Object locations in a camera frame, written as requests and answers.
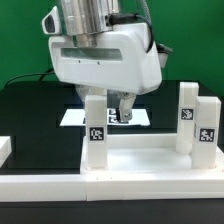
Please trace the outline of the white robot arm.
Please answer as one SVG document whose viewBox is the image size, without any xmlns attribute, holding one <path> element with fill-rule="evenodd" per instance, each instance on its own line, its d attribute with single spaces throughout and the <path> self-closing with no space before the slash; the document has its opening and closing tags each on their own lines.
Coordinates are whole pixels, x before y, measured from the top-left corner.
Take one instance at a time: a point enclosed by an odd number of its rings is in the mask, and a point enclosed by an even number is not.
<svg viewBox="0 0 224 224">
<path fill-rule="evenodd" d="M 122 13 L 119 0 L 59 0 L 43 18 L 54 71 L 84 97 L 93 88 L 118 94 L 120 122 L 138 95 L 156 90 L 172 49 L 159 44 L 149 15 Z"/>
</svg>

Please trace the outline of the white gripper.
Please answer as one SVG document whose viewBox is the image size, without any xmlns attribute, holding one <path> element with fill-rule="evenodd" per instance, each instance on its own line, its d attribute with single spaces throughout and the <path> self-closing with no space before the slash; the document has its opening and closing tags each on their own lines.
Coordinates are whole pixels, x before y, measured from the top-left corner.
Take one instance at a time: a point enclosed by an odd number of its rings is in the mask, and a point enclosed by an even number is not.
<svg viewBox="0 0 224 224">
<path fill-rule="evenodd" d="M 154 91 L 161 84 L 161 69 L 172 49 L 157 43 L 149 46 L 144 23 L 115 25 L 96 40 L 93 48 L 78 47 L 70 36 L 51 36 L 48 46 L 54 71 L 62 82 L 118 91 L 117 119 L 128 122 L 135 94 Z"/>
</svg>

